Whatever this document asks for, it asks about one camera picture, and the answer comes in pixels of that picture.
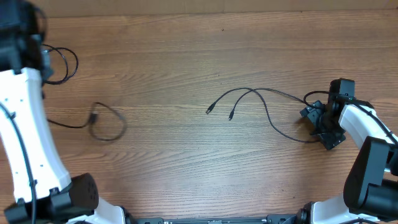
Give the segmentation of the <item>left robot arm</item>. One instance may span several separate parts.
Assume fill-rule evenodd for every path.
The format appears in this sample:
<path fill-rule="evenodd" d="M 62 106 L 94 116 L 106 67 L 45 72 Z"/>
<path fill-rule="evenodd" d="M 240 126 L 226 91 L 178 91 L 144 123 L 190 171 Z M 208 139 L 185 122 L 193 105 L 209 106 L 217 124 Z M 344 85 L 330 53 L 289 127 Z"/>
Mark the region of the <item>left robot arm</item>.
<path fill-rule="evenodd" d="M 42 87 L 51 74 L 42 15 L 29 1 L 1 2 L 1 140 L 14 184 L 9 223 L 133 223 L 99 196 L 93 177 L 71 177 L 56 150 Z"/>

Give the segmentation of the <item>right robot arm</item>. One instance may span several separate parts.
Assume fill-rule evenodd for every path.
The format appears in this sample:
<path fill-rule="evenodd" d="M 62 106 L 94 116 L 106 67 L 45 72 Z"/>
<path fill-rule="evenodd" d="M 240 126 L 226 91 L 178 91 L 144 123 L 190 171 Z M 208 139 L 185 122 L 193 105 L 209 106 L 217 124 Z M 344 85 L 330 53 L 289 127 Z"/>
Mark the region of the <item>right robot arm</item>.
<path fill-rule="evenodd" d="M 343 193 L 299 210 L 295 223 L 376 223 L 397 220 L 397 136 L 377 117 L 372 104 L 354 96 L 355 82 L 330 83 L 327 103 L 307 104 L 300 114 L 313 124 L 312 135 L 333 149 L 349 134 L 359 153 L 346 178 Z"/>

